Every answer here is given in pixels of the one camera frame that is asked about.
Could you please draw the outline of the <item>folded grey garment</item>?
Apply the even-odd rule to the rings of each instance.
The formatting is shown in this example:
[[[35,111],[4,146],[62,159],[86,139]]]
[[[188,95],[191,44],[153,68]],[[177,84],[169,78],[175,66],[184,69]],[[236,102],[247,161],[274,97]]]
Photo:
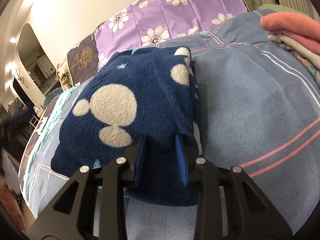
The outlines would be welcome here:
[[[319,69],[320,68],[320,58],[319,55],[310,51],[308,48],[295,41],[294,39],[286,36],[286,35],[277,35],[270,34],[267,38],[271,41],[277,42],[279,44],[285,43],[288,46],[291,46],[293,49],[302,54],[305,58],[307,58],[313,65]]]

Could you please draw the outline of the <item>folded pink garment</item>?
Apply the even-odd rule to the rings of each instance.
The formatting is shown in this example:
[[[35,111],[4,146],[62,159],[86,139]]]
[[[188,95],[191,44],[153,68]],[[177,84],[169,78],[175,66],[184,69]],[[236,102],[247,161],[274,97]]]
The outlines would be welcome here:
[[[319,22],[297,12],[273,12],[260,19],[269,34],[284,34],[319,55]]]

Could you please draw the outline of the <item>navy fleece star garment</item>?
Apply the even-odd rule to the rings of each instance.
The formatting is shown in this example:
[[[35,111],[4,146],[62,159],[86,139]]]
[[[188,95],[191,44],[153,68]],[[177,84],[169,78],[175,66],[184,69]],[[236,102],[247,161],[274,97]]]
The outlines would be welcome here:
[[[199,87],[188,47],[115,53],[88,82],[65,117],[50,166],[72,176],[81,166],[103,167],[146,137],[131,198],[193,206],[176,136],[201,152]]]

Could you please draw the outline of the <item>green bed sheet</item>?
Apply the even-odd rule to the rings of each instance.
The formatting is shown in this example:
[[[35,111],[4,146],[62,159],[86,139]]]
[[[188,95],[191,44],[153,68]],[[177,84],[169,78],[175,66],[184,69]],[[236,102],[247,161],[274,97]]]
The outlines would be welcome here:
[[[263,4],[259,7],[259,10],[263,10],[263,9],[269,9],[269,10],[273,10],[276,12],[294,12],[294,13],[299,13],[299,14],[303,14],[305,15],[305,13],[289,8],[289,7],[285,7],[283,5],[277,5],[277,4]]]

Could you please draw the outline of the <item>dark brown tree-print pillow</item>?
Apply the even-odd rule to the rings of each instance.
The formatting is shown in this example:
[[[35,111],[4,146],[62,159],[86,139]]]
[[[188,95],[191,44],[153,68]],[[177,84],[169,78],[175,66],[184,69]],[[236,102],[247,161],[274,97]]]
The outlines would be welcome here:
[[[98,50],[95,34],[91,33],[67,53],[73,85],[83,83],[98,72]]]

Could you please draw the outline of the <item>beige cloth beside pillow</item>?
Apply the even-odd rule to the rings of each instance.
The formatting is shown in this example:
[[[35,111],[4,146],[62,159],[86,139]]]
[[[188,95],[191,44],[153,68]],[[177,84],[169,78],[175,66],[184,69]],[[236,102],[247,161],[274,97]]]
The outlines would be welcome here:
[[[63,91],[73,87],[73,81],[69,72],[69,67],[66,59],[64,59],[61,63],[57,65],[56,79],[57,81],[59,81]]]

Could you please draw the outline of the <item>folded floral garment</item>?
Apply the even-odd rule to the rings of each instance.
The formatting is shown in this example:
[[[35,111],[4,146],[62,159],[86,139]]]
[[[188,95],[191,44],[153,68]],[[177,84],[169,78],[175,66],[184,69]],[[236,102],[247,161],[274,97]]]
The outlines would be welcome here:
[[[293,47],[281,42],[272,41],[272,44],[278,46],[286,51],[291,52],[294,57],[308,70],[308,72],[312,75],[313,79],[316,81],[317,86],[320,86],[320,77],[319,77],[319,69],[304,55],[302,55],[299,51],[295,50]]]

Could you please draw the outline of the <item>purple floral pillow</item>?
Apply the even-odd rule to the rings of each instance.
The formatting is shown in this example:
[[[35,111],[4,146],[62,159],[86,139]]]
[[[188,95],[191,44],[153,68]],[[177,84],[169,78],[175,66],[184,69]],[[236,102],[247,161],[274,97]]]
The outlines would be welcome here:
[[[117,51],[195,35],[244,12],[243,0],[137,0],[96,28],[98,68]]]

